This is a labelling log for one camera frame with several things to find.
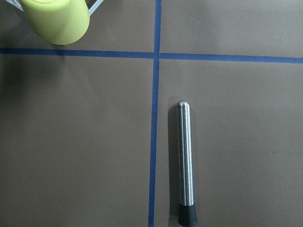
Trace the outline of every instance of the yellow cup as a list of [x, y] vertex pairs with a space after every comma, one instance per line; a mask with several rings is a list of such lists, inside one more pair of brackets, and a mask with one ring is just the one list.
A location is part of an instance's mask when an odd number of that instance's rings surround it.
[[20, 4], [35, 32], [49, 43], [71, 44], [89, 27], [85, 0], [20, 0]]

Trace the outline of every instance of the brown surface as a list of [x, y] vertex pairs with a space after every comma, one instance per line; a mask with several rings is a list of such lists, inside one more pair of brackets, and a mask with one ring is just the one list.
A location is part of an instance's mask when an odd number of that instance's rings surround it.
[[25, 15], [0, 1], [0, 47], [102, 51], [153, 51], [154, 1], [104, 0], [76, 43], [58, 46], [42, 40]]
[[147, 226], [152, 60], [2, 55], [0, 72], [1, 226]]
[[160, 62], [155, 226], [178, 227], [173, 106], [192, 110], [199, 227], [303, 223], [302, 65]]

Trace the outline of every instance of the metal rod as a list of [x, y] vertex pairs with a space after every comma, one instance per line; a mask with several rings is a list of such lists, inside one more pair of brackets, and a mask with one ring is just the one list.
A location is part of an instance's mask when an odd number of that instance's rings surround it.
[[197, 224], [194, 202], [193, 167], [191, 155], [190, 106], [186, 101], [178, 102], [178, 155], [180, 207], [179, 224], [191, 227]]

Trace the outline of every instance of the blue tape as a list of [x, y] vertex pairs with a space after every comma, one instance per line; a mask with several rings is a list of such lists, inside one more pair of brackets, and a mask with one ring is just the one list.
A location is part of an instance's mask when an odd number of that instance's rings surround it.
[[153, 59], [154, 57], [154, 54], [152, 52], [17, 49], [17, 48], [0, 48], [0, 54], [109, 57], [109, 58], [149, 58], [149, 59]]
[[190, 54], [190, 53], [160, 53], [159, 58], [174, 59], [174, 60], [249, 61], [249, 62], [294, 63], [294, 64], [303, 63], [303, 58], [246, 56], [246, 55]]
[[148, 227], [154, 226], [154, 211], [155, 211], [161, 4], [162, 4], [161, 0], [156, 0], [155, 31], [154, 31], [155, 37], [154, 37], [154, 50], [153, 50], [152, 102], [151, 102], [151, 157], [150, 157], [150, 193], [149, 193]]

